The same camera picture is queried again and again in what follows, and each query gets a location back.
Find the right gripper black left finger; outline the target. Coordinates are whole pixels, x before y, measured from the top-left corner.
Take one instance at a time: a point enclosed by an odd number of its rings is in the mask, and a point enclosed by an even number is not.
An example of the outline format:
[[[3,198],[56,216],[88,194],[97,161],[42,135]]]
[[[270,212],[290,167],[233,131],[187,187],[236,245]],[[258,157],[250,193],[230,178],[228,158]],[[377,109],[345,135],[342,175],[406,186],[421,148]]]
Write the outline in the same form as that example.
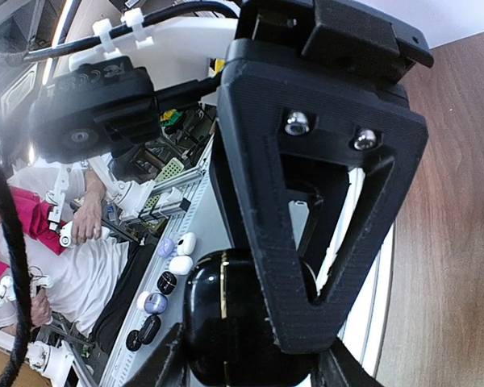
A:
[[[177,322],[124,386],[187,386],[189,376],[184,351],[184,328]]]

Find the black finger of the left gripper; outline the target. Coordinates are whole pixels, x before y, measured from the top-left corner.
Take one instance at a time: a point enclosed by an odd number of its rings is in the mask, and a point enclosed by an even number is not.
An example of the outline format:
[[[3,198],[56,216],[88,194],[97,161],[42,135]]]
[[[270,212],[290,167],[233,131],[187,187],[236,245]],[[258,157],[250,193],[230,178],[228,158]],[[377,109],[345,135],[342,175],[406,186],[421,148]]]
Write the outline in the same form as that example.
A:
[[[300,60],[294,50],[233,40],[219,87],[228,165],[270,324],[289,354],[329,349],[411,186],[425,119]],[[318,302],[305,294],[281,158],[365,172],[361,195]]]

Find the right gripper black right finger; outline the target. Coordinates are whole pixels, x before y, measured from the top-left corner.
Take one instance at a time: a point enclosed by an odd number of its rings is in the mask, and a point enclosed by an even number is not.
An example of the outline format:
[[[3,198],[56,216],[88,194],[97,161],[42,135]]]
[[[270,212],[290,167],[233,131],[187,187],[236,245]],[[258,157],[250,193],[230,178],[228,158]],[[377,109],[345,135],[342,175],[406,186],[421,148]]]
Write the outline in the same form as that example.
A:
[[[331,347],[319,353],[311,370],[313,387],[382,387],[371,377],[345,347],[336,339]]]

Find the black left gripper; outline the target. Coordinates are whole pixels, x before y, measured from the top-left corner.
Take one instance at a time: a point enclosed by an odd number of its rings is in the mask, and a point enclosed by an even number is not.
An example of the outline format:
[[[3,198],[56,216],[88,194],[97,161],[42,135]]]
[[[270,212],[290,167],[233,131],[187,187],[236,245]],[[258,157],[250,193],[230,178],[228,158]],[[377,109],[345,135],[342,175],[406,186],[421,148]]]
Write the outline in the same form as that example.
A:
[[[396,86],[434,58],[412,25],[358,1],[244,1],[233,43],[233,79],[330,78]]]

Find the black charging case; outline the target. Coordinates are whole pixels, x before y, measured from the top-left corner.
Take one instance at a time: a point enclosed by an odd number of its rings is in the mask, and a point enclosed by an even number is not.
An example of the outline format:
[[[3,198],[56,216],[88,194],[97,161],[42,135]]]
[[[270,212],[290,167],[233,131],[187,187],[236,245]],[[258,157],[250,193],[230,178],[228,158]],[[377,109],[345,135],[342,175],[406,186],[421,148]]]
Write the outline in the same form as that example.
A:
[[[205,386],[296,386],[313,355],[284,353],[274,342],[250,251],[230,248],[201,258],[183,304],[185,355]]]

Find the person in white shirt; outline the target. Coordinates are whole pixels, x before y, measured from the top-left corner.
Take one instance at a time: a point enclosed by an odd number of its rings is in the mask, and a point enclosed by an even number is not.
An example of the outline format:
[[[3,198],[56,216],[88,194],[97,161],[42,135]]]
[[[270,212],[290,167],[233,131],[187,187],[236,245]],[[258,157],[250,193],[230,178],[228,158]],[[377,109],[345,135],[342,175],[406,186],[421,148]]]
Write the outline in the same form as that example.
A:
[[[27,167],[8,180],[15,194],[27,194],[21,199],[22,224],[27,225],[27,214],[42,214],[47,208],[44,196],[56,182],[58,169]],[[72,222],[71,239],[74,247],[61,248],[59,235],[49,244],[40,238],[39,231],[24,228],[29,271],[52,278],[50,289],[41,289],[32,299],[31,320],[34,327],[49,322],[52,312],[62,314],[75,323],[79,333],[92,339],[110,355],[121,326],[156,246],[120,243],[113,237],[102,237],[102,200],[106,188],[93,170],[73,170],[69,174],[69,188],[65,201],[83,199],[73,213],[69,204],[63,210],[64,221]],[[10,258],[0,217],[0,280],[11,275]],[[0,330],[16,335],[18,318],[15,304],[0,307]]]

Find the black earbud case on rail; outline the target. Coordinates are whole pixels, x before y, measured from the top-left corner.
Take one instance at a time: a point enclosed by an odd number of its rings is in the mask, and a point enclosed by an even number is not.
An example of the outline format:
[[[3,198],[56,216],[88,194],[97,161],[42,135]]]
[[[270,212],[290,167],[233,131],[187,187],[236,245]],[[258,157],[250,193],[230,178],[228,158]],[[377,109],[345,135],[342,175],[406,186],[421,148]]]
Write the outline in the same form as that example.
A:
[[[138,351],[143,345],[149,345],[161,329],[161,319],[158,315],[148,316],[139,330],[127,334],[126,348],[131,352]]]

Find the purple earbud case on rail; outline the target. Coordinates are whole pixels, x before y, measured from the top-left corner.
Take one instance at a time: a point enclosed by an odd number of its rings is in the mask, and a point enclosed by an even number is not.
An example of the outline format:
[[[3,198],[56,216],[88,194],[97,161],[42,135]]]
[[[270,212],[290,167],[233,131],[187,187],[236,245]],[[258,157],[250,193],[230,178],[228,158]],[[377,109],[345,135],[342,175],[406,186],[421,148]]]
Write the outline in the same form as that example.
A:
[[[163,314],[168,306],[168,298],[158,292],[142,292],[136,301],[137,308],[147,314]]]

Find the white earbud case on rail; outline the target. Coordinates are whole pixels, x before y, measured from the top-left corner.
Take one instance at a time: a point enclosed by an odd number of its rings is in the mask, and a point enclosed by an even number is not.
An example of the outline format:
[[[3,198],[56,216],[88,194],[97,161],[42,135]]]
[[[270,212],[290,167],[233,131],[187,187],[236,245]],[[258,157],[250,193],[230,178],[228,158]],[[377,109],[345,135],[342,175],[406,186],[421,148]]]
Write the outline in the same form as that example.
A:
[[[177,242],[177,255],[190,256],[196,247],[197,237],[193,232],[187,232]]]

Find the aluminium front rail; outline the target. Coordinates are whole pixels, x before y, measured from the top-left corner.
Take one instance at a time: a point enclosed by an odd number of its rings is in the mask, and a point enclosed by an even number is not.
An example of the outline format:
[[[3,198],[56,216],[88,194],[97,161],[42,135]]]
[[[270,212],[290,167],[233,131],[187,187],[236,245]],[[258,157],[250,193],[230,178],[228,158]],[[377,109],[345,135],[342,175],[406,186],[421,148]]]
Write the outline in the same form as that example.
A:
[[[124,386],[135,375],[170,328],[182,323],[186,280],[196,263],[208,252],[231,244],[211,181],[212,155],[218,144],[218,136],[211,137],[195,167],[156,183],[142,211],[149,223],[162,220],[165,227],[102,372],[101,386]],[[195,233],[196,247],[190,256],[178,256],[177,242],[187,232]],[[144,291],[162,293],[168,298],[163,314],[147,314],[137,308],[137,298]],[[150,315],[161,319],[155,339],[136,352],[127,350],[127,334],[139,330]]]

